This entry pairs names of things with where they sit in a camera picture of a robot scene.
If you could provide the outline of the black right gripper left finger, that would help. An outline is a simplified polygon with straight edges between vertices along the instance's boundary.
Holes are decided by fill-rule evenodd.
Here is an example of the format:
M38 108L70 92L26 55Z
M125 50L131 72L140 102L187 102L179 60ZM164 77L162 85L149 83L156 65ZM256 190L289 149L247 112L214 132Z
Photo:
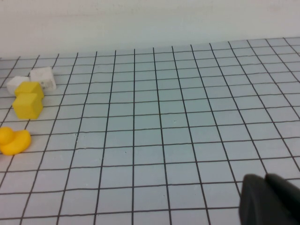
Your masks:
M281 222L281 203L262 177L244 176L239 216L242 225L278 225Z

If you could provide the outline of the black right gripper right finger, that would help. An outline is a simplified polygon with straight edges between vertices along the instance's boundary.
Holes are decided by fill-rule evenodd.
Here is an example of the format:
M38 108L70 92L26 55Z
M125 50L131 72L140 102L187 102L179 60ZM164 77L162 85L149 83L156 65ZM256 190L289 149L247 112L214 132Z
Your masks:
M275 192L279 200L290 212L291 216L300 223L300 189L284 178L268 173L265 181Z

